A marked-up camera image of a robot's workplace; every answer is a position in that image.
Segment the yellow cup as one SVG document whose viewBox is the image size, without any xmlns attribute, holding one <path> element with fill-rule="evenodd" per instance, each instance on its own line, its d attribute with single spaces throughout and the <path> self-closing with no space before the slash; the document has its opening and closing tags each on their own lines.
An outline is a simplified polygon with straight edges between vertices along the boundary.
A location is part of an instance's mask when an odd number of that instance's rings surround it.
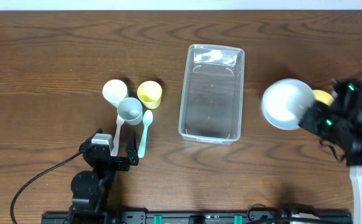
<svg viewBox="0 0 362 224">
<path fill-rule="evenodd" d="M 162 87 L 155 81 L 146 81 L 139 85 L 137 97 L 148 109 L 156 109 L 161 103 Z"/>
</svg>

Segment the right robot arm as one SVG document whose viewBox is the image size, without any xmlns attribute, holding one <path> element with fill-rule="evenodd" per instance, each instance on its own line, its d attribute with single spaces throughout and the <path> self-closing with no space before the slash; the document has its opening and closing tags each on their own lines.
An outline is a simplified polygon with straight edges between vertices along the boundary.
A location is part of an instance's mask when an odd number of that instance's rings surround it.
<svg viewBox="0 0 362 224">
<path fill-rule="evenodd" d="M 303 115 L 299 126 L 320 138 L 320 144 L 344 154 L 353 186 L 354 223 L 362 223 L 362 81 L 337 81 L 331 105 L 315 102 Z"/>
</svg>

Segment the grey bowl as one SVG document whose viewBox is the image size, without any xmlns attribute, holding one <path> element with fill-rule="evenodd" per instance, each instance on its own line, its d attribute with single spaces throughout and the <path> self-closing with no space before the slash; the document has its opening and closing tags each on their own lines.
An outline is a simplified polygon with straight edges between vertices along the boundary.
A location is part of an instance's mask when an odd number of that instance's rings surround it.
<svg viewBox="0 0 362 224">
<path fill-rule="evenodd" d="M 291 131 L 300 128 L 300 120 L 314 102 L 313 90 L 306 83 L 287 78 L 273 83 L 265 90 L 261 111 L 268 123 Z"/>
</svg>

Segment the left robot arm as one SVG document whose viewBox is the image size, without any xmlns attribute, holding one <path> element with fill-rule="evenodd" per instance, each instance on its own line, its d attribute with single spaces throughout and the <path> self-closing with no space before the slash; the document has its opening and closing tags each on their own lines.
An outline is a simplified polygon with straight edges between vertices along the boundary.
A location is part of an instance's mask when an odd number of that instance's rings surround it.
<svg viewBox="0 0 362 224">
<path fill-rule="evenodd" d="M 136 133 L 128 141 L 126 157 L 112 156 L 112 143 L 112 135 L 99 129 L 80 145 L 78 152 L 92 170 L 79 172 L 72 179 L 67 223 L 121 223 L 121 214 L 108 208 L 107 201 L 117 171 L 127 172 L 139 163 Z"/>
</svg>

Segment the white cup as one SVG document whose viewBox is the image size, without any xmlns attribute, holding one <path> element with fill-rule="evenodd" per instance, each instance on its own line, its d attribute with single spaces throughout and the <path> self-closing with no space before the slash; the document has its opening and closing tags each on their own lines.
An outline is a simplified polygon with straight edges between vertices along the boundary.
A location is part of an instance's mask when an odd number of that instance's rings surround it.
<svg viewBox="0 0 362 224">
<path fill-rule="evenodd" d="M 102 94 L 106 101 L 117 108 L 128 97 L 128 87 L 122 80 L 110 80 L 104 84 Z"/>
</svg>

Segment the grey cup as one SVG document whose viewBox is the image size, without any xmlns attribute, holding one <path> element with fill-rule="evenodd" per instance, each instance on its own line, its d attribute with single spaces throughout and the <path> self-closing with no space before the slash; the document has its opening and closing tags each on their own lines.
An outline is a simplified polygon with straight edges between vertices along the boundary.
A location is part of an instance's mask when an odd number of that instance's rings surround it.
<svg viewBox="0 0 362 224">
<path fill-rule="evenodd" d="M 117 108 L 118 115 L 132 126 L 138 125 L 142 121 L 142 104 L 137 98 L 123 99 Z"/>
</svg>

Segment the yellow bowl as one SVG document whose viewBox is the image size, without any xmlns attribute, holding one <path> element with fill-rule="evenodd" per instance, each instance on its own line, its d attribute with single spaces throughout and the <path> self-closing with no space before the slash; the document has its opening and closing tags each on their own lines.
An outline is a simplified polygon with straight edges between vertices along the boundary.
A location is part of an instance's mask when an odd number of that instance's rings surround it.
<svg viewBox="0 0 362 224">
<path fill-rule="evenodd" d="M 335 101 L 334 97 L 326 91 L 323 90 L 313 90 L 313 95 L 315 102 L 321 102 L 327 106 L 331 106 Z"/>
</svg>

